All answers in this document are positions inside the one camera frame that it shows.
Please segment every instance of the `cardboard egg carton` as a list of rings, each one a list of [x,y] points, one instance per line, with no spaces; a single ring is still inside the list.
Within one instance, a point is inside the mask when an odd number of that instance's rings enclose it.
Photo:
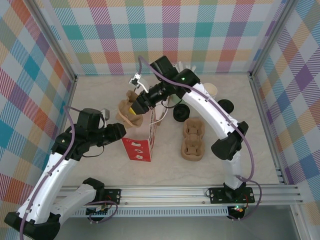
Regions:
[[[205,154],[205,143],[202,140],[205,134],[205,123],[199,118],[188,118],[183,124],[183,141],[181,156],[188,161],[197,162]]]

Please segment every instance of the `black bracket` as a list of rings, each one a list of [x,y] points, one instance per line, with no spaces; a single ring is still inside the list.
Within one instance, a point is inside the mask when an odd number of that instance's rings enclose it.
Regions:
[[[253,204],[255,202],[252,187],[245,187],[241,195],[235,199],[227,197],[224,187],[211,187],[206,194],[210,198],[211,204]]]
[[[121,189],[104,189],[104,197],[102,198],[101,201],[112,201],[115,202],[116,204],[120,204],[120,199],[121,199]],[[101,215],[106,215],[108,213],[108,209],[110,208],[110,204],[107,203],[107,207],[105,204],[101,204],[101,210],[97,211],[97,208],[95,207],[88,207],[85,211],[86,215],[92,214],[92,220],[94,221],[100,221],[104,217],[98,217]]]

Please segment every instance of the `white string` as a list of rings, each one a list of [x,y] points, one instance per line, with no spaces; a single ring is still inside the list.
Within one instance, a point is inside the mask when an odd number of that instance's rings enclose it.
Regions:
[[[167,115],[168,111],[169,111],[169,108],[166,108],[163,117],[160,118],[158,121],[155,121],[155,122],[153,122],[153,123],[150,123],[150,125],[156,124],[156,123],[162,121],[162,120],[165,118],[165,116]]]

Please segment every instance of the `white cup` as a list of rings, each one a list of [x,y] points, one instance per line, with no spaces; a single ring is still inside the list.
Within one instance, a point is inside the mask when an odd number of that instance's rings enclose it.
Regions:
[[[218,93],[218,89],[215,85],[213,85],[212,83],[204,83],[203,84],[205,90],[210,94],[210,96],[215,99],[216,95]]]

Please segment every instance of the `cable clip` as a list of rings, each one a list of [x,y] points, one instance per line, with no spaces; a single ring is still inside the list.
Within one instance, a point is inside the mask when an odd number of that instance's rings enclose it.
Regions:
[[[146,80],[144,80],[140,74],[136,73],[133,78],[130,79],[129,84],[133,85],[135,88],[140,88],[142,86],[143,90],[146,93],[149,93],[149,84]]]

